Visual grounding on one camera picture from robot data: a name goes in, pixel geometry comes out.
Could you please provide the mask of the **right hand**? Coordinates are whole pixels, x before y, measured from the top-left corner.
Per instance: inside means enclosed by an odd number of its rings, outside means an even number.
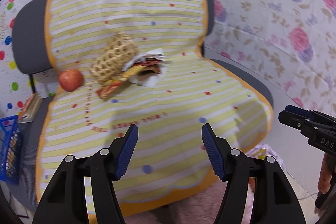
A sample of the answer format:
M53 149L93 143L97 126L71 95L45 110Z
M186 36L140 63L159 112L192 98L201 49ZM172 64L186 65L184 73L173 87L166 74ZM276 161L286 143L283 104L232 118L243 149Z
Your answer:
M328 167L329 154L325 153L322 160L321 171L318 180L318 190L326 194L330 189L332 171Z

